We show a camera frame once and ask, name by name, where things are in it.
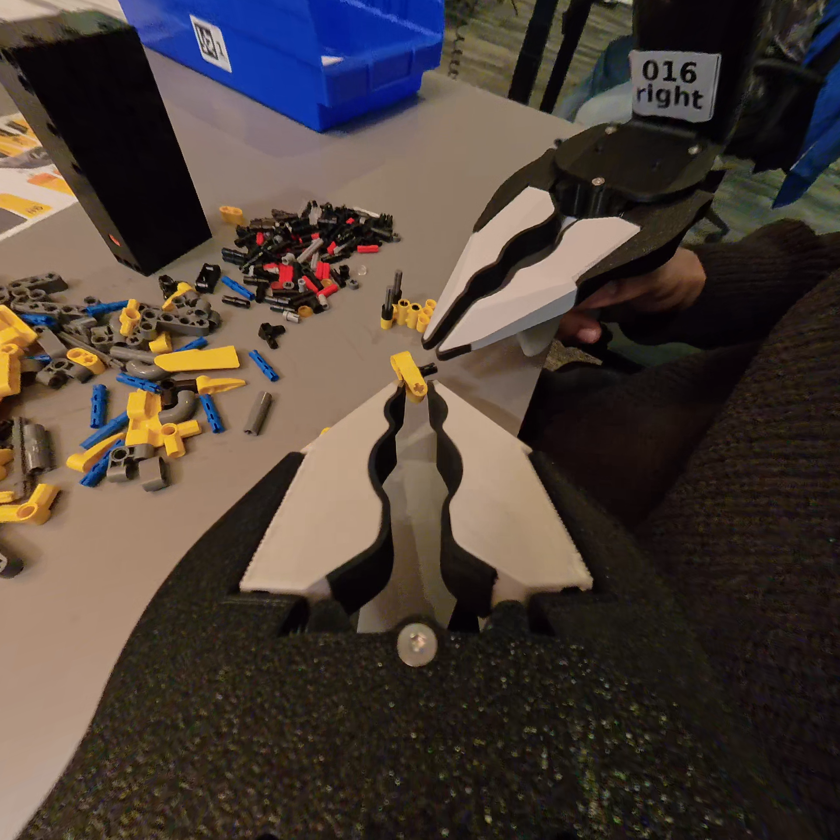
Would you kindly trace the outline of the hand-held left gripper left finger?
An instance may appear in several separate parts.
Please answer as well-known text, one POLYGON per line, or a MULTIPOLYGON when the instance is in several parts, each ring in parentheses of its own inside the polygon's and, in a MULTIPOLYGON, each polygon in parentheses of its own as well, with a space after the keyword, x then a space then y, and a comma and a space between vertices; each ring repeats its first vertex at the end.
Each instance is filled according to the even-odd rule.
POLYGON ((332 599, 353 614, 391 578, 385 479, 406 394, 391 383, 292 460, 297 470, 239 584, 241 592, 332 599))

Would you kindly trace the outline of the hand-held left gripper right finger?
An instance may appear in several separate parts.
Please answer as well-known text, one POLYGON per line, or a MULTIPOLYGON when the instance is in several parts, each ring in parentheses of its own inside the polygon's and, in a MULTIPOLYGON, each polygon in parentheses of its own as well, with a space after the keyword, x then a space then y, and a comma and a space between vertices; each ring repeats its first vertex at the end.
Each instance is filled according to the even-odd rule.
POLYGON ((447 489, 439 565, 457 603, 488 617, 501 602, 590 590, 592 575, 530 447, 445 385, 428 386, 427 405, 447 489))

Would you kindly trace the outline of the person's right forearm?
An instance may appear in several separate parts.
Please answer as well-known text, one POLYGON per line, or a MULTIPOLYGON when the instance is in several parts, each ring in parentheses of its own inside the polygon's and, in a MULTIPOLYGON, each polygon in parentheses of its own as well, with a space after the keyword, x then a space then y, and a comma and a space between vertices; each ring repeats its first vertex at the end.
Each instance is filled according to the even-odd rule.
POLYGON ((631 341, 715 350, 765 339, 798 300, 839 267, 839 233, 817 234, 799 220, 780 220, 737 242, 691 250, 706 275, 699 296, 681 311, 616 318, 631 341))

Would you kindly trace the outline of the person's right hand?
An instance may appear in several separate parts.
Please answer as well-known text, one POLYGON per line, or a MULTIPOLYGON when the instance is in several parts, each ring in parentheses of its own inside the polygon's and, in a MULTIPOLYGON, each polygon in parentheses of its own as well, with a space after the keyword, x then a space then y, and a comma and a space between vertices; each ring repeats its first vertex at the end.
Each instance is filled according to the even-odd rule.
POLYGON ((565 345, 597 342, 606 309, 627 306, 631 313, 682 311, 697 300, 706 279, 698 254, 678 248, 669 261, 645 275, 607 282, 562 316, 555 337, 565 345))

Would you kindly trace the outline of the cluster of yellow pinned beams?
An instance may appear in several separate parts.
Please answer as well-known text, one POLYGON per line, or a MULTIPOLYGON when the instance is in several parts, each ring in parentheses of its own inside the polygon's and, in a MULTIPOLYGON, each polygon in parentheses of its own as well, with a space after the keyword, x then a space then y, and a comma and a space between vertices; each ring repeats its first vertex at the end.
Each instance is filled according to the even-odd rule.
POLYGON ((393 282, 385 288, 384 300, 380 309, 380 327, 383 330, 395 326, 406 327, 412 331, 424 333, 437 308, 435 299, 412 302, 403 296, 403 272, 397 269, 393 282))

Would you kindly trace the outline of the black tripod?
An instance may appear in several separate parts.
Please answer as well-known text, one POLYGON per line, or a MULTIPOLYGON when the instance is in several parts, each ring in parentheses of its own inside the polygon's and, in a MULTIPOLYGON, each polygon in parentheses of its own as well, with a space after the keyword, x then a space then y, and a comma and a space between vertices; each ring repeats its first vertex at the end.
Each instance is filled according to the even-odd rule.
MULTIPOLYGON (((539 105, 541 112, 551 113, 555 107, 593 4, 593 1, 569 1, 561 16, 561 44, 539 105)), ((529 104, 558 5, 558 1, 534 3, 512 74, 508 99, 529 104)))

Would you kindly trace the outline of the yellow cross connector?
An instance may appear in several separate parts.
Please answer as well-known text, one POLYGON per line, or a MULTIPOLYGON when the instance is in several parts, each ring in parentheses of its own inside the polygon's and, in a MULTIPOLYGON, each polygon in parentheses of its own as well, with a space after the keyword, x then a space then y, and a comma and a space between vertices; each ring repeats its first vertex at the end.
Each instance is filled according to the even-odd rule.
POLYGON ((202 433, 200 423, 191 419, 181 423, 164 423, 161 425, 161 443, 166 455, 171 458, 180 458, 186 454, 184 441, 188 438, 202 433))

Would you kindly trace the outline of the yellow wedge panel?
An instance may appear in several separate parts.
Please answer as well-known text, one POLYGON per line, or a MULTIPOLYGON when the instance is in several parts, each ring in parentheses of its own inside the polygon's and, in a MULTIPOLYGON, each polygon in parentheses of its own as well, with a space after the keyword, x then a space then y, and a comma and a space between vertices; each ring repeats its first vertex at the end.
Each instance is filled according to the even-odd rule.
POLYGON ((240 366, 238 353, 233 345, 161 353, 154 357, 153 363, 167 373, 226 371, 238 369, 240 366))

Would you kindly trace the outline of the dark knit sweater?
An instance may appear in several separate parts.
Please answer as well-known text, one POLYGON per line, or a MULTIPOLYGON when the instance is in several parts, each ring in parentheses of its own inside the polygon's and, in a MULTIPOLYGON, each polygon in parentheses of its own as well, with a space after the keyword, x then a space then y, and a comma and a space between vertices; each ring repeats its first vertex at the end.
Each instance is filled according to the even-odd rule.
POLYGON ((838 269, 765 339, 556 397, 528 441, 636 533, 795 803, 838 838, 838 269))

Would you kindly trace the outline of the blue plastic bin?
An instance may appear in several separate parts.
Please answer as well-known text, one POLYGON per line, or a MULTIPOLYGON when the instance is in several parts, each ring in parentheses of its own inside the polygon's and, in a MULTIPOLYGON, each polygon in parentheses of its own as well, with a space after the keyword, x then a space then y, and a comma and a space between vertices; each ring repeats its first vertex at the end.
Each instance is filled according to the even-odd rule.
POLYGON ((419 91, 441 1, 121 1, 149 49, 322 132, 419 91))

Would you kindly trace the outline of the yellow angled connector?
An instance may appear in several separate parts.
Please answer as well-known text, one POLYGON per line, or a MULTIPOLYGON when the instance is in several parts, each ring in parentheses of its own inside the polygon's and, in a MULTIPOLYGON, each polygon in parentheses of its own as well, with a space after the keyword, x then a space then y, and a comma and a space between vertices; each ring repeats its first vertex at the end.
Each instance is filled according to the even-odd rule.
POLYGON ((59 487, 46 483, 38 483, 25 500, 10 501, 10 493, 2 492, 1 524, 47 522, 59 493, 59 487))

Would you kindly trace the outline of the grey curved panel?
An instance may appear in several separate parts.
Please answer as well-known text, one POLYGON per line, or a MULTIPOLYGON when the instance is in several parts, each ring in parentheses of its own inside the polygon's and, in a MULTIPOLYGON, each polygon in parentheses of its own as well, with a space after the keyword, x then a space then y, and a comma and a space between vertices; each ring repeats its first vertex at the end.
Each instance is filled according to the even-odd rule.
POLYGON ((12 426, 12 446, 21 477, 41 475, 55 467, 51 436, 40 423, 16 417, 12 426))

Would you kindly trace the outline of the black rectangular box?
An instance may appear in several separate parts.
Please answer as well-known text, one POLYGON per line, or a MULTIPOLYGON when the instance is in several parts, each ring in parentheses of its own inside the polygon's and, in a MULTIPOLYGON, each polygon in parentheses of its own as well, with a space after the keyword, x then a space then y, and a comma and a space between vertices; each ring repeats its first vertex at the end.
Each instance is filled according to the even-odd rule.
POLYGON ((150 276, 212 237, 137 31, 93 10, 3 23, 2 85, 115 259, 150 276))

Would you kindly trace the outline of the printed instruction sheet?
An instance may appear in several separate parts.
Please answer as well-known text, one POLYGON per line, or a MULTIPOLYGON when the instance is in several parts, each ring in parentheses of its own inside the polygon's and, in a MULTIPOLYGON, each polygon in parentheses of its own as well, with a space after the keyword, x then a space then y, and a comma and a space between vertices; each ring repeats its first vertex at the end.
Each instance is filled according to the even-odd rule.
POLYGON ((1 118, 1 239, 77 204, 21 113, 1 118))

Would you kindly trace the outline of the grey perforated frame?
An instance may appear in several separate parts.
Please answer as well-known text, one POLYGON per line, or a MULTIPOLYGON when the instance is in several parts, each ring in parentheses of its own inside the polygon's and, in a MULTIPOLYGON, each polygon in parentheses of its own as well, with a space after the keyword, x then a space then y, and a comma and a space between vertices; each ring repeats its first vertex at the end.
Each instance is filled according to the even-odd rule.
POLYGON ((162 305, 141 304, 141 320, 135 329, 141 338, 152 339, 153 333, 166 331, 176 335, 204 337, 219 325, 218 314, 210 302, 197 295, 195 303, 174 311, 162 311, 162 305))

